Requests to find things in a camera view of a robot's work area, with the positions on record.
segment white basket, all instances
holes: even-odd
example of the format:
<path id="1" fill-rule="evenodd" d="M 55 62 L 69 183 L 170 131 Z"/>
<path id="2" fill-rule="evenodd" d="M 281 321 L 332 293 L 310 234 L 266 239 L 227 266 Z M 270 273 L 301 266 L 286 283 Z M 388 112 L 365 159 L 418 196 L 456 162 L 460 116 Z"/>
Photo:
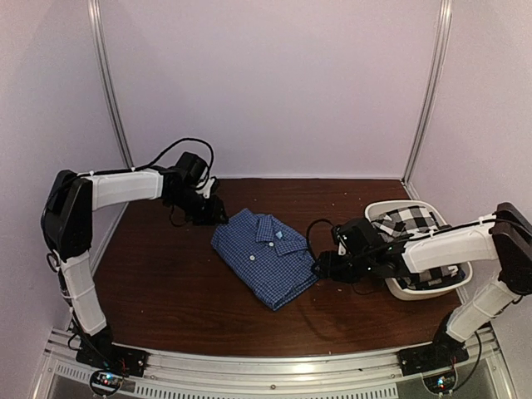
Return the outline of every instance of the white basket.
<path id="1" fill-rule="evenodd" d="M 407 206 L 413 206 L 413 205 L 421 205 L 425 206 L 429 211 L 432 212 L 433 215 L 436 216 L 436 220 L 438 221 L 438 224 L 443 225 L 446 224 L 443 217 L 441 217 L 440 212 L 437 211 L 436 208 L 434 208 L 432 205 L 428 204 L 427 202 L 423 201 L 414 201 L 414 200 L 397 200 L 397 201 L 382 201 L 382 202 L 375 202 L 373 204 L 370 204 L 366 207 L 366 210 L 364 214 L 366 215 L 366 219 L 368 220 L 374 220 L 378 215 L 384 214 L 386 212 L 390 212 L 394 209 L 399 208 L 405 208 Z M 445 295 L 446 293 L 449 293 L 450 291 L 457 289 L 461 287 L 462 285 L 465 285 L 471 281 L 473 278 L 473 268 L 471 267 L 471 263 L 464 262 L 461 264 L 462 270 L 465 272 L 465 277 L 462 281 L 455 285 L 451 285 L 449 287 L 444 288 L 436 288 L 436 289 L 430 289 L 430 290 L 414 290 L 414 289 L 402 289 L 397 280 L 394 278 L 386 278 L 386 284 L 388 286 L 388 289 L 390 289 L 390 292 L 395 296 L 396 298 L 399 298 L 403 301 L 419 301 L 421 299 L 429 299 L 429 298 L 436 298 L 440 297 L 441 295 Z"/>

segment ventilation grille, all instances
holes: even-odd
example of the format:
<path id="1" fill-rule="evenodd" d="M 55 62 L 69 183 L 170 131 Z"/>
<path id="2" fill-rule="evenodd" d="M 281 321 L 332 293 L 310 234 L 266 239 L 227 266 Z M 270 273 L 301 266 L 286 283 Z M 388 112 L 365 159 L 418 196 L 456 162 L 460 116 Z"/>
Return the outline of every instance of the ventilation grille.
<path id="1" fill-rule="evenodd" d="M 198 393 L 185 393 L 181 390 L 175 390 L 165 387 L 154 387 L 148 384 L 139 384 L 137 382 L 135 387 L 135 395 L 146 399 L 248 399 L 249 397 L 237 397 L 234 395 L 216 396 Z M 274 399 L 276 395 L 268 395 L 269 398 Z M 343 392 L 342 394 L 325 394 L 322 396 L 299 396 L 299 395 L 283 395 L 283 398 L 293 397 L 294 399 L 398 399 L 397 388 L 395 384 L 387 384 L 381 387 L 372 387 L 366 389 L 357 389 L 352 392 Z"/>
<path id="2" fill-rule="evenodd" d="M 87 384 L 89 383 L 89 378 L 91 377 L 91 374 L 84 369 L 66 363 L 57 364 L 56 374 Z"/>

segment wooden table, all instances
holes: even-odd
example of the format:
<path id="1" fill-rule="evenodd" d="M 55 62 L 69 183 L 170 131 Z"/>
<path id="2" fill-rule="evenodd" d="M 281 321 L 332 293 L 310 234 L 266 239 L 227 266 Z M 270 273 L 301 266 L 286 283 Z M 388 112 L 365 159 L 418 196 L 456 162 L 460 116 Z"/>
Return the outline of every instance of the wooden table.
<path id="1" fill-rule="evenodd" d="M 407 198 L 395 180 L 223 180 L 218 194 L 229 215 L 271 213 L 302 234 L 314 219 L 340 224 L 372 202 Z M 455 293 L 402 302 L 382 282 L 321 280 L 273 312 L 211 248 L 215 227 L 177 229 L 168 217 L 160 201 L 130 204 L 96 273 L 119 343 L 222 356 L 360 352 L 430 341 L 460 304 Z M 333 249 L 329 227 L 317 226 L 313 243 Z"/>

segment white arm segment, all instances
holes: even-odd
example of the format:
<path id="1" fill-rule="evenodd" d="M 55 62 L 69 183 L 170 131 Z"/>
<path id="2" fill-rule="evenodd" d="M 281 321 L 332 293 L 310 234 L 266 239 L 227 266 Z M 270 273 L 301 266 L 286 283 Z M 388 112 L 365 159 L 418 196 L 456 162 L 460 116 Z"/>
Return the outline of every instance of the white arm segment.
<path id="1" fill-rule="evenodd" d="M 66 262 L 59 260 L 72 307 L 80 321 L 81 328 L 89 335 L 94 335 L 106 325 L 106 317 L 100 308 L 94 281 L 89 265 L 89 252 L 69 258 Z"/>
<path id="2" fill-rule="evenodd" d="M 156 170 L 86 177 L 92 181 L 92 211 L 135 200 L 155 200 L 163 191 L 163 176 Z"/>
<path id="3" fill-rule="evenodd" d="M 494 218 L 491 214 L 480 220 Z M 474 260 L 497 260 L 497 250 L 489 233 L 494 225 L 495 222 L 486 222 L 433 236 L 423 234 L 426 239 L 406 243 L 402 257 L 412 273 Z"/>
<path id="4" fill-rule="evenodd" d="M 464 342 L 519 298 L 520 295 L 512 293 L 505 283 L 494 276 L 472 300 L 455 309 L 447 322 L 446 332 L 456 341 Z"/>

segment clothing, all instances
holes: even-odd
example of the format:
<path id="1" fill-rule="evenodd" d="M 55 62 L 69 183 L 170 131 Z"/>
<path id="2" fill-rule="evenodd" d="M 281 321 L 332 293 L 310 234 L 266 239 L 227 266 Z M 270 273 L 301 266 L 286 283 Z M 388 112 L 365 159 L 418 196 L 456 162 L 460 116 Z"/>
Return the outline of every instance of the clothing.
<path id="1" fill-rule="evenodd" d="M 420 205 L 380 214 L 372 221 L 372 225 L 387 243 L 404 235 L 428 233 L 442 227 L 437 223 L 436 217 L 425 206 Z M 436 289 L 455 285 L 465 277 L 466 273 L 459 265 L 451 265 L 412 273 L 408 277 L 397 278 L 397 282 L 402 289 Z"/>
<path id="2" fill-rule="evenodd" d="M 271 214 L 243 209 L 221 224 L 212 246 L 257 298 L 273 310 L 292 301 L 318 278 L 305 238 Z"/>

